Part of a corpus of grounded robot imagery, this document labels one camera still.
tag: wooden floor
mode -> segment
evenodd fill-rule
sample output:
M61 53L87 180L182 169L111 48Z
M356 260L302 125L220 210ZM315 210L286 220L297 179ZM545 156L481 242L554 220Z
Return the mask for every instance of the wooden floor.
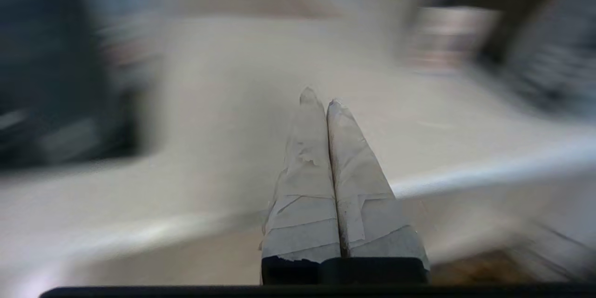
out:
M492 251L432 268L432 285L534 283L524 269L504 251Z

